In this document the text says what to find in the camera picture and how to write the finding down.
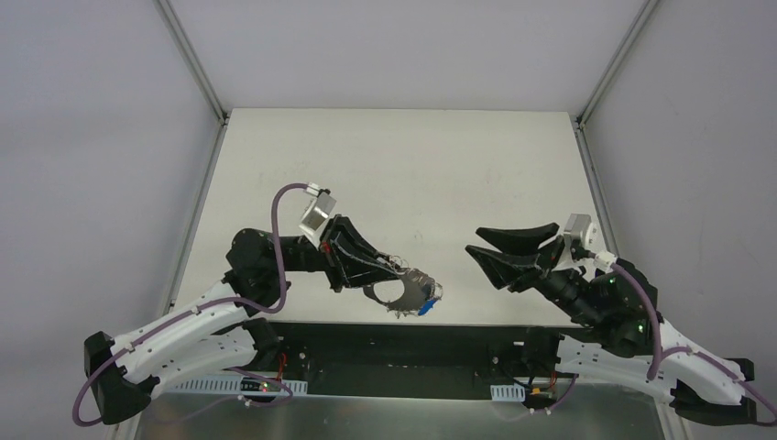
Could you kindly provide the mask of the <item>silver crescent key holder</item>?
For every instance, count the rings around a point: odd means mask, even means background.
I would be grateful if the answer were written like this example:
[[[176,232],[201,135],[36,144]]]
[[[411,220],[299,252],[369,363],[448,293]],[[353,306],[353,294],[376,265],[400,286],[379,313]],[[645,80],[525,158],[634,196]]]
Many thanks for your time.
[[[364,287],[362,292],[368,299],[385,307],[398,319],[418,316],[417,311],[430,299],[436,299],[437,303],[442,300],[443,286],[435,278],[411,267],[407,260],[400,256],[390,255],[388,263],[398,278]]]

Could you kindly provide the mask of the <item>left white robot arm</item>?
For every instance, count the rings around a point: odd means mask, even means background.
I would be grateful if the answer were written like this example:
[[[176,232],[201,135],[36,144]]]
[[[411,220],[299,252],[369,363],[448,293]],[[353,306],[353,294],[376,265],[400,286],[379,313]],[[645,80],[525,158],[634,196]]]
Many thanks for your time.
[[[272,369],[279,336],[267,317],[286,305],[289,272],[321,272],[335,292],[400,281],[408,273],[337,214],[319,236],[244,228],[226,254],[228,271],[177,311],[122,335],[83,342],[85,382],[71,407],[81,427],[120,424],[163,392],[215,370]]]

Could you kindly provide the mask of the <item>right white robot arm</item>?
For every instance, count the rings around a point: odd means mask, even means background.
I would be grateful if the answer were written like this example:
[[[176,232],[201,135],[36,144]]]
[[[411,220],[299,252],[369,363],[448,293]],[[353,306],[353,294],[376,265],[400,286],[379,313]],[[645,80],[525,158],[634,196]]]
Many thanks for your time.
[[[689,421],[754,425],[754,378],[746,358],[723,358],[678,331],[658,309],[657,289],[631,262],[593,244],[587,214],[565,225],[480,227],[466,253],[498,290],[538,292],[573,330],[533,327],[519,346],[525,371],[587,376],[646,394]]]

